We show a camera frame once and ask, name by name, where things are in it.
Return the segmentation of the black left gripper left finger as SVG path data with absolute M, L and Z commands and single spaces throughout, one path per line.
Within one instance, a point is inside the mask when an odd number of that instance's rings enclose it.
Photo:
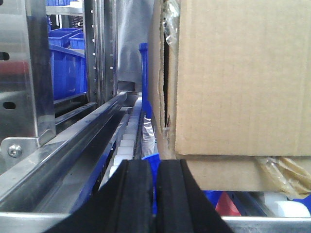
M 124 160 L 83 206 L 49 233 L 150 233 L 153 178 L 145 160 Z

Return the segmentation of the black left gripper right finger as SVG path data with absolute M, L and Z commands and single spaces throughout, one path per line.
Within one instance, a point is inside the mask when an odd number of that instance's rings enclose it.
M 156 180 L 157 233 L 232 233 L 185 160 L 163 160 Z

